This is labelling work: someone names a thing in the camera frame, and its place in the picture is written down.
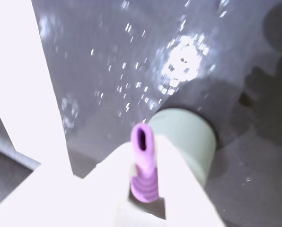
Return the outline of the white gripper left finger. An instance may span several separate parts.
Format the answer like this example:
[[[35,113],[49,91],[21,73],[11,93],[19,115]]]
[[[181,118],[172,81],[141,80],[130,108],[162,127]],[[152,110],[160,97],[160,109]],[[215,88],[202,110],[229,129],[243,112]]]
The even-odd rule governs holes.
[[[42,164],[0,203],[0,227],[163,227],[129,201],[134,161],[127,142],[83,179]]]

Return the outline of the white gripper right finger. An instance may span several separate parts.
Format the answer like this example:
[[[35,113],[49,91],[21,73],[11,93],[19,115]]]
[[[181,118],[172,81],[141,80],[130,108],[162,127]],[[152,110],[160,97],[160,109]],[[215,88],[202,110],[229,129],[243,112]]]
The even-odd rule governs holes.
[[[159,193],[165,199],[167,227],[224,227],[222,218],[178,149],[155,138]]]

